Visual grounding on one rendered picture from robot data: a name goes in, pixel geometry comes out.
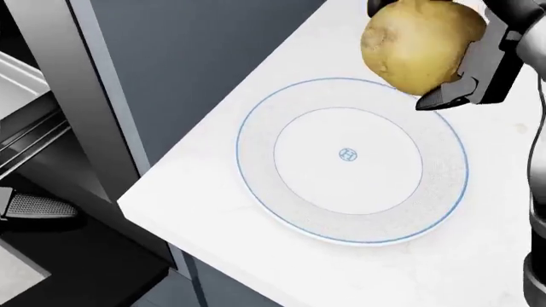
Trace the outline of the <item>yellow-brown potato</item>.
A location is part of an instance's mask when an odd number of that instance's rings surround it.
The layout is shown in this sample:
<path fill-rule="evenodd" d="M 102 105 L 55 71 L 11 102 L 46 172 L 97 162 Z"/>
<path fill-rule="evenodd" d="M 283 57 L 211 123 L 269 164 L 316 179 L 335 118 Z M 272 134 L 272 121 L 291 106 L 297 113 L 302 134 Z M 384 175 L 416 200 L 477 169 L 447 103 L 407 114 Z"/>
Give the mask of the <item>yellow-brown potato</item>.
<path fill-rule="evenodd" d="M 457 79 L 468 45 L 485 28 L 478 12 L 451 0 L 396 0 L 366 25 L 363 62 L 395 89 L 423 96 Z"/>

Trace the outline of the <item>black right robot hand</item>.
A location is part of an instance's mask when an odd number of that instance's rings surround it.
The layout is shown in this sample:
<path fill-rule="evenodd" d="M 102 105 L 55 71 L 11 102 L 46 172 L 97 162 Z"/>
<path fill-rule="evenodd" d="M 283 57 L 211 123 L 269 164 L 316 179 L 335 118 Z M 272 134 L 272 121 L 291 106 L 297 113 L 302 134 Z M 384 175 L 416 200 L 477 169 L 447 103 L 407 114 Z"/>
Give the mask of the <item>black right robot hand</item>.
<path fill-rule="evenodd" d="M 373 15 L 396 0 L 367 0 Z M 497 104 L 506 98 L 522 66 L 517 45 L 534 22 L 546 14 L 546 0 L 483 0 L 486 22 L 483 37 L 467 47 L 457 79 L 428 91 L 418 110 L 438 110 L 464 104 Z"/>

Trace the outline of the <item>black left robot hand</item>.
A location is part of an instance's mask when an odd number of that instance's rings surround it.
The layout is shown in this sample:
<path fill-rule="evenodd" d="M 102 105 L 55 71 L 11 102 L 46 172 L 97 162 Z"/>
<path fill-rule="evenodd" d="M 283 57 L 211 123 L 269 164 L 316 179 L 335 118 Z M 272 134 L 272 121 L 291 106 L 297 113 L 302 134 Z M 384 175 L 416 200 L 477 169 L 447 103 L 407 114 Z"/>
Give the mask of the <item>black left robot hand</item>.
<path fill-rule="evenodd" d="M 0 187 L 0 220 L 16 219 L 50 220 L 71 219 L 78 210 L 64 201 L 43 196 L 23 194 L 13 188 Z"/>

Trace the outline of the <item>white plate with blue rim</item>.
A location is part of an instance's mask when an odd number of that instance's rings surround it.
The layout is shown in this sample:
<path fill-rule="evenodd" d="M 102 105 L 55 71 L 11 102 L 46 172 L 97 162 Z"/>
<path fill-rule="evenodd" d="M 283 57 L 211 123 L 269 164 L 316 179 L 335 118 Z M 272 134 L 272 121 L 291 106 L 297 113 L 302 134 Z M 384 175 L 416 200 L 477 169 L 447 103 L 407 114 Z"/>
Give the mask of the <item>white plate with blue rim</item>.
<path fill-rule="evenodd" d="M 359 78 L 291 84 L 242 120 L 235 161 L 249 193 L 304 235 L 341 245 L 413 240 L 457 209 L 468 156 L 413 96 Z"/>

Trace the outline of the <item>grey counter cabinet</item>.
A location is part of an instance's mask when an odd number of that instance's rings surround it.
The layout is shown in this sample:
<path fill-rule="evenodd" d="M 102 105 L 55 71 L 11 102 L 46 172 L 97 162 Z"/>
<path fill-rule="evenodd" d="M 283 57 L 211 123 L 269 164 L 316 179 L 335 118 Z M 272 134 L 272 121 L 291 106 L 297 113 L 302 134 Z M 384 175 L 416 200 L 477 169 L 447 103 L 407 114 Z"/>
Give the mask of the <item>grey counter cabinet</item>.
<path fill-rule="evenodd" d="M 193 260 L 118 199 L 325 0 L 0 0 L 90 162 L 91 211 L 172 266 L 149 307 L 201 307 Z"/>

